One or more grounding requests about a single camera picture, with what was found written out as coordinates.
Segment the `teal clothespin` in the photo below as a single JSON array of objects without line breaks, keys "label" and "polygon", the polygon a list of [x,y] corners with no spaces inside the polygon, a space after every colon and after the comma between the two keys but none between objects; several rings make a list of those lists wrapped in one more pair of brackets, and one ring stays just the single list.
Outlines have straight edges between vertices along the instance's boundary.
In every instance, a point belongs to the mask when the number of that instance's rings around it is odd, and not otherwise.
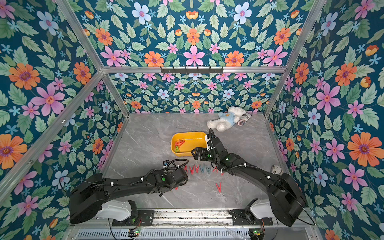
[{"label": "teal clothespin", "polygon": [[212,167],[210,165],[205,165],[205,170],[207,171],[207,174],[211,172]]},{"label": "teal clothespin", "polygon": [[201,173],[204,173],[205,172],[205,164],[199,164],[199,169],[200,169]]}]

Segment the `yellow plastic storage box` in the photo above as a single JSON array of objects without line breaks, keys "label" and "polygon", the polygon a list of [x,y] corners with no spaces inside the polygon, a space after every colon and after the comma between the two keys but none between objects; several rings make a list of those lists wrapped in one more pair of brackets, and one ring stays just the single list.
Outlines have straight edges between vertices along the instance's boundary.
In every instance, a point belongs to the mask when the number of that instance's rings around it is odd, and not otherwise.
[{"label": "yellow plastic storage box", "polygon": [[[192,156],[192,150],[196,147],[206,148],[207,142],[205,140],[206,133],[204,132],[184,132],[176,133],[171,139],[171,150],[177,157]],[[178,139],[185,139],[186,142],[182,146],[182,152],[175,152],[175,141]]]}]

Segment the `red clothespin second row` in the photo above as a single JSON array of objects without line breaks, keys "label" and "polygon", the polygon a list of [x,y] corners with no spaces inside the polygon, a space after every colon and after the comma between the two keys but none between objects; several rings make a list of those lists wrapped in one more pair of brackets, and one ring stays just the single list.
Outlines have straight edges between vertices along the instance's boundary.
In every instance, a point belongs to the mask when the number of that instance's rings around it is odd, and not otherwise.
[{"label": "red clothespin second row", "polygon": [[218,192],[219,193],[221,193],[222,192],[222,183],[216,183],[216,187],[217,187],[217,190],[218,190]]}]

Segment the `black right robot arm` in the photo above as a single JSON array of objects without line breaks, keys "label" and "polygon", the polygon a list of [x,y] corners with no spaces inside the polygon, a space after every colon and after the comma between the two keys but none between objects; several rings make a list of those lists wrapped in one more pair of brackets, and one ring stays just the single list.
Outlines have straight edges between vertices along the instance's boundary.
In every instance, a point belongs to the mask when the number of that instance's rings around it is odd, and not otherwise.
[{"label": "black right robot arm", "polygon": [[229,173],[257,186],[268,195],[274,217],[285,226],[293,226],[305,210],[307,201],[292,176],[267,172],[241,156],[229,153],[213,130],[205,139],[206,147],[195,147],[191,151],[195,160],[211,162],[220,173]]}]

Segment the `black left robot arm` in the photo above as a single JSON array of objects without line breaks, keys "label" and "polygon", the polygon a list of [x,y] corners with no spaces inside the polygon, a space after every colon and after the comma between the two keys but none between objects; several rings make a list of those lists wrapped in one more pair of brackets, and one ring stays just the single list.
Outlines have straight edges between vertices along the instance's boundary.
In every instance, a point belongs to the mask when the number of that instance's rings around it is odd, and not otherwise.
[{"label": "black left robot arm", "polygon": [[142,177],[111,179],[102,174],[91,176],[70,195],[70,223],[80,224],[96,217],[102,205],[122,197],[139,194],[160,194],[183,186],[188,175],[182,168],[150,170]]}]

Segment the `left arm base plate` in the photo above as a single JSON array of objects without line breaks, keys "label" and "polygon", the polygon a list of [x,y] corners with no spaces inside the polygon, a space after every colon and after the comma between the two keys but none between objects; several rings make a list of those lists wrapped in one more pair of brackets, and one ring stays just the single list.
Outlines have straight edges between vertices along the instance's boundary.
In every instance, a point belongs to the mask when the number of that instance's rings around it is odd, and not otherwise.
[{"label": "left arm base plate", "polygon": [[147,227],[153,224],[154,210],[137,210],[122,222],[113,220],[113,227]]}]

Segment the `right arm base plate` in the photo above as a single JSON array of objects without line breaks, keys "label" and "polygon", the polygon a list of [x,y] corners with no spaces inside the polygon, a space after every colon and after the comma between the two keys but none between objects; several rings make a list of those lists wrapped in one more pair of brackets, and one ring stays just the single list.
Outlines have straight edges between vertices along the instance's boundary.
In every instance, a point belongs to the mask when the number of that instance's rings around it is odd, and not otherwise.
[{"label": "right arm base plate", "polygon": [[234,226],[272,226],[273,219],[271,218],[256,218],[250,211],[246,210],[230,210]]}]

